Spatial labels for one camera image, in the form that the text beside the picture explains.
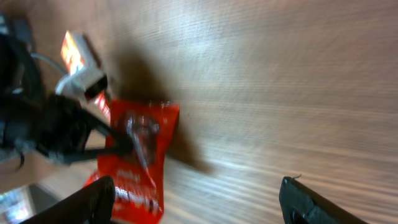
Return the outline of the red stick sachet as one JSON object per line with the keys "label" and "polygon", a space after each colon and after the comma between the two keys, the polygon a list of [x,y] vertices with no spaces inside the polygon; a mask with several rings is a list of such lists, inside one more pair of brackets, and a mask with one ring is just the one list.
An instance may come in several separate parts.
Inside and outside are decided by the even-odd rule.
{"label": "red stick sachet", "polygon": [[102,112],[106,120],[110,121],[111,109],[110,109],[110,99],[108,93],[106,91],[102,91],[101,93],[99,93],[94,99],[94,104]]}

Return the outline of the red candy bag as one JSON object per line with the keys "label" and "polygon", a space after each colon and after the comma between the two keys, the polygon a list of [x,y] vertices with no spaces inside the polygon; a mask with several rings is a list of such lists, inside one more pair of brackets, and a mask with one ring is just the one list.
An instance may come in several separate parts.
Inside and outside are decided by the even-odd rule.
{"label": "red candy bag", "polygon": [[110,176],[115,186],[112,219],[121,223],[158,223],[164,214],[165,152],[174,136],[180,107],[169,102],[143,104],[114,100],[110,125],[137,143],[123,156],[97,160],[87,184]]}

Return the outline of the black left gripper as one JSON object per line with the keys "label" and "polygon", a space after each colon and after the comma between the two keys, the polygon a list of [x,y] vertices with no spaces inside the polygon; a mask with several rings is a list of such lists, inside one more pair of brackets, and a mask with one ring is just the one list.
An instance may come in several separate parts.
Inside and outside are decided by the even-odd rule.
{"label": "black left gripper", "polygon": [[[96,159],[101,155],[130,154],[132,142],[127,134],[104,123],[97,116],[81,107],[80,102],[60,95],[33,96],[39,118],[35,139],[43,156],[56,164],[70,165]],[[85,149],[92,130],[111,138],[114,147]]]}

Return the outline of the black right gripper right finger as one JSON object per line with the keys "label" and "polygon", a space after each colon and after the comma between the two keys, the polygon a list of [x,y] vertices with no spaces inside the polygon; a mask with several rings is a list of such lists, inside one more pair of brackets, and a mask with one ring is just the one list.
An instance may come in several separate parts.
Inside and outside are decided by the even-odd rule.
{"label": "black right gripper right finger", "polygon": [[285,176],[282,179],[279,202],[287,224],[366,224],[301,184],[295,177]]}

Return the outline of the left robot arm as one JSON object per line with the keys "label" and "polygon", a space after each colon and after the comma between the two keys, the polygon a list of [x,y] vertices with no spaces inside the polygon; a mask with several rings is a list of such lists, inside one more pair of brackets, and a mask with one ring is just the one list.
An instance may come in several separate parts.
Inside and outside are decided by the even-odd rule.
{"label": "left robot arm", "polygon": [[70,68],[59,68],[63,77],[47,96],[36,63],[45,57],[33,51],[27,21],[1,14],[1,162],[37,151],[71,164],[135,149],[135,140],[81,107],[81,101],[94,100],[106,89],[107,77],[82,35],[68,33],[65,45]]}

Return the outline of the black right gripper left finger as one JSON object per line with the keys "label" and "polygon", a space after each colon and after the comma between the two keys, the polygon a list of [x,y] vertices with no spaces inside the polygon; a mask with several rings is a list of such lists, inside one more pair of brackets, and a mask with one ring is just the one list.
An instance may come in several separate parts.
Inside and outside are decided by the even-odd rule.
{"label": "black right gripper left finger", "polygon": [[115,198],[114,182],[104,176],[22,223],[110,224]]}

